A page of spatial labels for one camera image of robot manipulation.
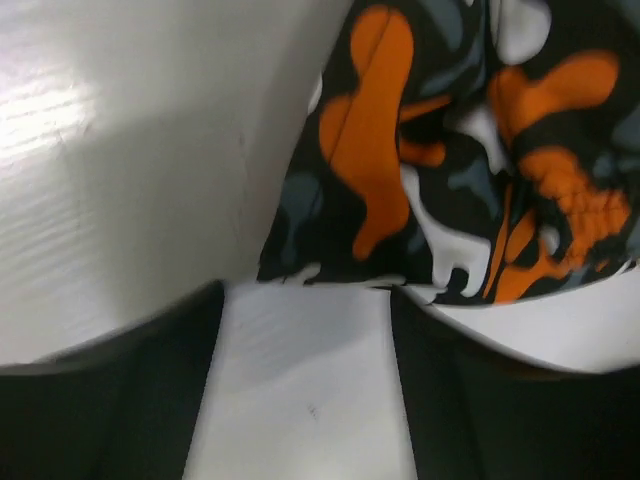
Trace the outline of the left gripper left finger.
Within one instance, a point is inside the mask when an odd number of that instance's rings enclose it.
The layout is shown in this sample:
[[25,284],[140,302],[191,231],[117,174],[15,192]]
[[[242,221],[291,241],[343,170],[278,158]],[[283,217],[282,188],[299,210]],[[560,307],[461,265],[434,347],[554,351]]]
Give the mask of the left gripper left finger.
[[2,478],[182,478],[224,300],[213,282],[139,326],[2,367]]

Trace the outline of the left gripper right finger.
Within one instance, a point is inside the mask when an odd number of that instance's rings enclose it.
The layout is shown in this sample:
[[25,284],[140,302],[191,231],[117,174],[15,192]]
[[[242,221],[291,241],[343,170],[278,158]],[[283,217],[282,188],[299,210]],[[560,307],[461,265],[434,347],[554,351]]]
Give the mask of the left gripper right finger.
[[519,361],[390,296],[421,479],[635,479],[639,371],[564,373]]

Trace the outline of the orange black camouflage shorts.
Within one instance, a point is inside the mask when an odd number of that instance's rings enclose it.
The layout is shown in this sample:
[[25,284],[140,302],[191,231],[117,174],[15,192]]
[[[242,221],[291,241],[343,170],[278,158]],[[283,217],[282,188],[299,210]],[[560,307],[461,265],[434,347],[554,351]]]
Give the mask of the orange black camouflage shorts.
[[506,304],[639,262],[635,1],[355,1],[262,282]]

